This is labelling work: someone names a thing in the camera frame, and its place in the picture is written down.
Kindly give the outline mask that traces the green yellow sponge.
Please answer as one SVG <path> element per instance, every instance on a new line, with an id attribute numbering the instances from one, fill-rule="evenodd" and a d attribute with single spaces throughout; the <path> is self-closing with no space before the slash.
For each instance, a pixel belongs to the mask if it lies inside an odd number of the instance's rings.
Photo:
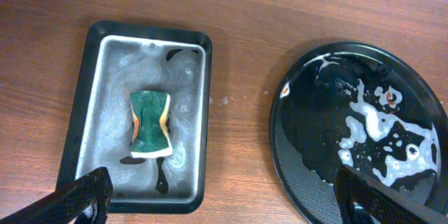
<path id="1" fill-rule="evenodd" d="M 141 90 L 130 94 L 133 158 L 164 158 L 173 153 L 167 126 L 170 101 L 170 95 L 164 92 Z"/>

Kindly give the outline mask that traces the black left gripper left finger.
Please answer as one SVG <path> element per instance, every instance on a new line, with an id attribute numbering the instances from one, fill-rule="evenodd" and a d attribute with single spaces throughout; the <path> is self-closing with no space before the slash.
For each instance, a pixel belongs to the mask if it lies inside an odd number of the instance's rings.
<path id="1" fill-rule="evenodd" d="M 113 194 L 107 168 L 100 167 L 39 201 L 2 218 L 2 223 L 105 223 Z"/>

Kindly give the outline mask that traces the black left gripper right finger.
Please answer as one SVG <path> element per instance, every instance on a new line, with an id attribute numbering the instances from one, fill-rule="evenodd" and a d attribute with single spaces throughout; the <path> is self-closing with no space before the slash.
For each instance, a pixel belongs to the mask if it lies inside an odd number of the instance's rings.
<path id="1" fill-rule="evenodd" d="M 413 203 L 398 191 L 342 165 L 333 186 L 343 223 L 446 223 L 447 217 Z"/>

